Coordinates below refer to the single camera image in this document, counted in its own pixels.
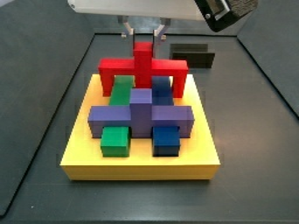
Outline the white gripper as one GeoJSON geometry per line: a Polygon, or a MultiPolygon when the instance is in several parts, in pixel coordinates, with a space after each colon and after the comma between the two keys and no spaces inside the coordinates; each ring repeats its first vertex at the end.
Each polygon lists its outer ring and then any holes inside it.
{"type": "Polygon", "coordinates": [[[117,23],[124,26],[120,36],[128,43],[129,53],[133,53],[135,48],[135,29],[128,23],[128,16],[160,18],[160,24],[153,30],[156,58],[160,45],[165,41],[171,19],[203,20],[193,0],[68,0],[68,4],[77,13],[117,16],[117,23]]]}

